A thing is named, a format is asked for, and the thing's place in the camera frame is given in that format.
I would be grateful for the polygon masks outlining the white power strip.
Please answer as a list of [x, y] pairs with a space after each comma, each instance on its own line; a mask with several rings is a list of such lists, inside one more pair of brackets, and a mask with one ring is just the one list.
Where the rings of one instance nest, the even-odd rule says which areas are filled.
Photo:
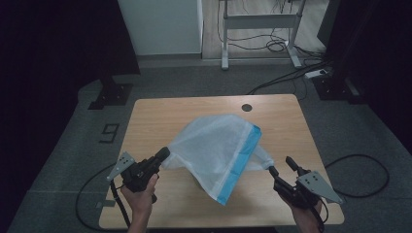
[[327, 71], [325, 69], [320, 69], [320, 70], [315, 70], [315, 71], [305, 73], [304, 78], [309, 80], [309, 79], [317, 78], [319, 76], [323, 76], [326, 74], [327, 74]]

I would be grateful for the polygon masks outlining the white desk frame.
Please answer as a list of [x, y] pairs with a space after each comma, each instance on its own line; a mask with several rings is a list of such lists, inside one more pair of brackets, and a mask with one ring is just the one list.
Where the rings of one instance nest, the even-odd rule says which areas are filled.
[[295, 68], [301, 68], [302, 64], [298, 58], [297, 49], [294, 47], [294, 42], [303, 16], [305, 4], [306, 0], [301, 0], [298, 10], [295, 14], [231, 16], [228, 13], [228, 0], [223, 0], [223, 42], [221, 59], [222, 69], [227, 70], [229, 65], [227, 48], [227, 32], [229, 30], [268, 28], [287, 28], [292, 31], [289, 39], [285, 42], [285, 46], [293, 66]]

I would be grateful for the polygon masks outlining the black stand base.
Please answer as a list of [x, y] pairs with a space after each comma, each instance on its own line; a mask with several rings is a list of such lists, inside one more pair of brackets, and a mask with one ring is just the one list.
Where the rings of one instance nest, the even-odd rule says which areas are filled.
[[89, 105], [90, 110], [102, 110], [107, 106], [124, 106], [129, 98], [133, 84], [116, 83], [113, 77], [100, 79], [102, 88], [95, 101]]
[[312, 82], [321, 100], [347, 101], [355, 105], [366, 103], [362, 91], [350, 79], [341, 81], [336, 78], [320, 77], [314, 78]]

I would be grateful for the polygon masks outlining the person's left hand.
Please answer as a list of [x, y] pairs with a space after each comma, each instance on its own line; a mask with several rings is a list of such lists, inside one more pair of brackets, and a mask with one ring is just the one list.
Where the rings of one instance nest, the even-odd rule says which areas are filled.
[[155, 194], [155, 185], [157, 183], [157, 180], [158, 175], [152, 175], [152, 177], [149, 179], [146, 189], [140, 192], [132, 192], [125, 186], [120, 189], [133, 214], [149, 215], [152, 212], [152, 197]]

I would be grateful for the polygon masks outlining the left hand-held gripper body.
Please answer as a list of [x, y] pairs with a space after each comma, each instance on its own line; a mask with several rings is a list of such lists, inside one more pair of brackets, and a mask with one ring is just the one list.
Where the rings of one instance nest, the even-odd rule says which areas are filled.
[[123, 152], [114, 168], [106, 177], [112, 182], [115, 177], [121, 176], [122, 183], [132, 192], [140, 192], [146, 189], [149, 179], [158, 174], [159, 167], [153, 165], [154, 156], [137, 162], [128, 152]]

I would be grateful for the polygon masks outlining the person's right hand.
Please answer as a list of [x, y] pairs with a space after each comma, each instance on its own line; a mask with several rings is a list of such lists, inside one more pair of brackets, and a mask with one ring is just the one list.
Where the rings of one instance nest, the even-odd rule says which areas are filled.
[[289, 202], [285, 197], [282, 197], [282, 200], [290, 207], [292, 211], [293, 219], [296, 223], [308, 223], [308, 222], [315, 222], [317, 223], [317, 219], [315, 215], [310, 210], [304, 210], [295, 207], [291, 202]]

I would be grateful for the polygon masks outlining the white cabinet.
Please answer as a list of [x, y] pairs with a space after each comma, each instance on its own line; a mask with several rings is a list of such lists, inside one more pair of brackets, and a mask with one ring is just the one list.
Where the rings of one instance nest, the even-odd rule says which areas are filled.
[[136, 55], [200, 54], [202, 0], [118, 0]]

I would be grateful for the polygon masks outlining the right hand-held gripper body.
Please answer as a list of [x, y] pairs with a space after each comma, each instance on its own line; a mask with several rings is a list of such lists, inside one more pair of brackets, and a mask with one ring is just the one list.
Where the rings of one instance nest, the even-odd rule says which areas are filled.
[[309, 172], [296, 179], [295, 186], [273, 175], [273, 189], [285, 198], [290, 204], [299, 209], [308, 210], [315, 207], [321, 198], [337, 204], [342, 204], [343, 199], [334, 191], [328, 182], [317, 172]]

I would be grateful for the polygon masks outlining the white plastic bag blue edge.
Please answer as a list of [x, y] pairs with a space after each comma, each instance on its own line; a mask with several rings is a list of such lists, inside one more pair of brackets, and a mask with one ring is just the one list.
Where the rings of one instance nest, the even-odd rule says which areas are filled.
[[240, 116], [201, 116], [168, 145], [170, 155], [162, 167], [189, 170], [203, 190], [224, 205], [243, 172], [274, 165], [260, 137], [260, 128]]

